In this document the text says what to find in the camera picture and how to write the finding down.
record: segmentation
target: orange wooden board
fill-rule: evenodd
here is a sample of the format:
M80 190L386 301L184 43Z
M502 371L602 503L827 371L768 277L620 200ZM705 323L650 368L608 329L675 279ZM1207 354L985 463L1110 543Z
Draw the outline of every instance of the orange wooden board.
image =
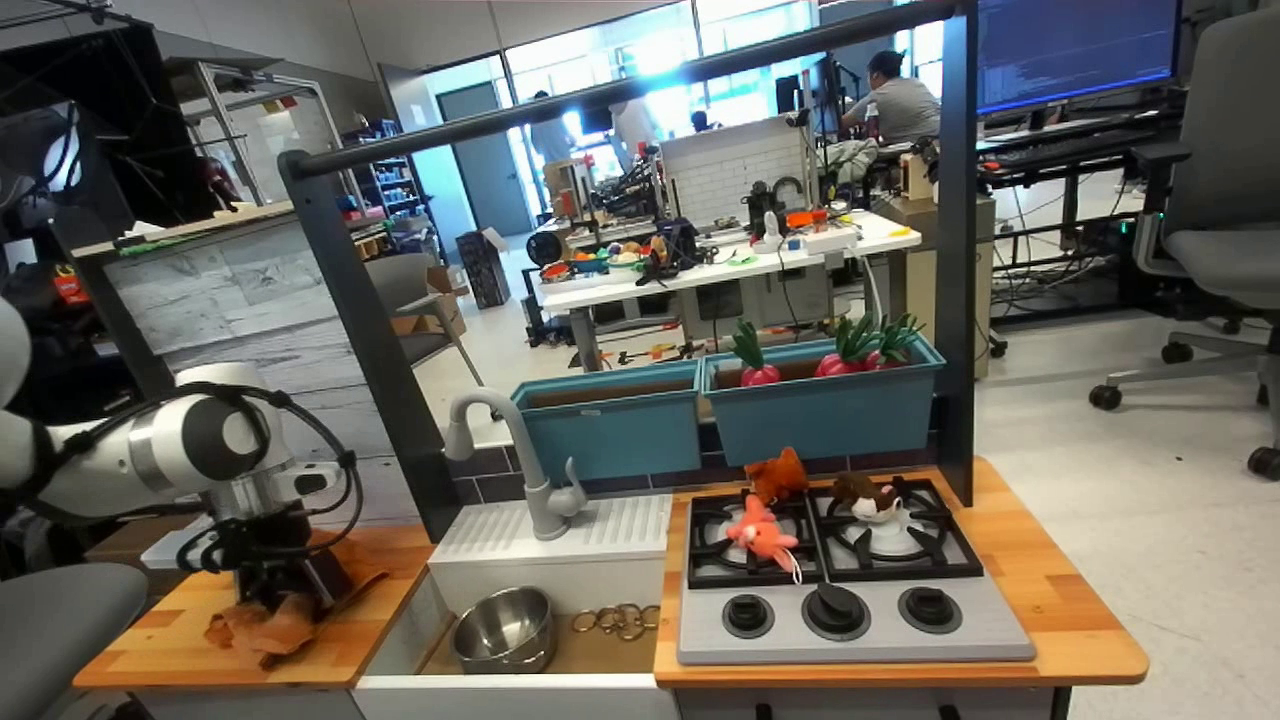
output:
M1148 677L1144 650L1051 543L1041 520L1010 496L993 463L974 460L974 501L965 509L937 469L929 476L956 513L966 543L995 576L1003 602L1036 643L1033 665L679 665L679 591L691 496L671 501L664 613L655 634L655 683L664 690L1045 690L1045 683L1136 683Z
M212 650L202 630L214 613L237 603L233 576L189 576L144 621L136 621L111 650L104 650L80 677L80 691L249 691L249 690L350 690L391 630L429 568L430 543L418 527L362 527L350 537L362 557L391 568L354 603L340 609L314 630L314 639L263 672L253 658Z

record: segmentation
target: toy stove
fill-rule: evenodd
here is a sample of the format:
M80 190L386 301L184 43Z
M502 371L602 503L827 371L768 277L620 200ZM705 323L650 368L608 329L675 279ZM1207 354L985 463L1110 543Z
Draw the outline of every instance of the toy stove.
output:
M1033 662L1036 650L929 479L887 513L807 491L774 520L801 573L723 539L738 496L691 501L685 665Z

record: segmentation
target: blue container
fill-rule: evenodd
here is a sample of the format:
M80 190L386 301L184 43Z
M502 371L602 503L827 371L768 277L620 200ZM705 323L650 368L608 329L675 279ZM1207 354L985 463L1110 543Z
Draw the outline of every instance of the blue container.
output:
M579 479L699 469L691 365L557 377L514 389L549 476Z
M812 377L833 343L778 343L763 355L778 385L737 389L737 368L699 368L699 397L716 413L726 463L754 463L778 447L801 456L910 454L929 444L929 413L942 355L910 336L910 365L865 377Z

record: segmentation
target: faucet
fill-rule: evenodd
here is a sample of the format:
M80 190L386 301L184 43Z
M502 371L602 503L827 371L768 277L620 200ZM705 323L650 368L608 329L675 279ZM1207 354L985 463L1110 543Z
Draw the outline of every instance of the faucet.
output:
M533 537L535 539L563 537L569 520L576 513L584 513L587 491L571 474L571 456L563 460L569 487L551 487L551 479L545 474L545 460L533 447L527 426L524 426L518 410L509 397L495 397L495 392L457 397L446 405L443 456L446 460L469 460L477 454L477 439L473 439L473 427L469 427L469 410L473 405L486 405L495 417L509 419L509 434L512 434L512 444L514 444L514 460L518 460L518 474L524 474L524 501L527 501L527 516L533 516Z

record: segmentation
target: metal bowl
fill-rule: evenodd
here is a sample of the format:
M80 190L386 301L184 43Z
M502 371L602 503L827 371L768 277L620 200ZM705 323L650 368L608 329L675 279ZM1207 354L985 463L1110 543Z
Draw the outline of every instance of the metal bowl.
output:
M545 672L557 658L557 609L535 589L483 595L446 638L464 672Z

